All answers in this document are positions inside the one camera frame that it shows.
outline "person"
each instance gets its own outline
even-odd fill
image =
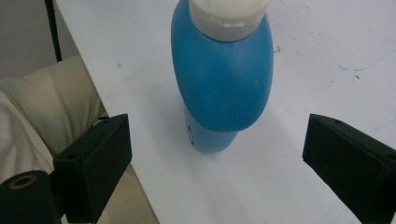
[[[52,159],[106,113],[79,56],[0,80],[0,183]],[[130,164],[98,223],[158,223]]]

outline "blue bottle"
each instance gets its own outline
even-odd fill
[[[274,52],[268,0],[180,0],[171,44],[191,142],[225,149],[261,115],[271,90]]]

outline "black cable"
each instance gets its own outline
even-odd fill
[[[56,28],[55,8],[53,7],[53,0],[45,0],[47,14],[49,17],[49,28],[52,36],[52,43],[55,49],[56,62],[62,60],[61,46],[59,45],[58,30]]]

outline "person's leg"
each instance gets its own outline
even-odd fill
[[[105,112],[79,56],[25,77],[2,79],[0,90],[32,124],[53,157]]]

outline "bottle cap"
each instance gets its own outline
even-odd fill
[[[236,41],[252,34],[269,0],[189,0],[195,27],[219,41]]]

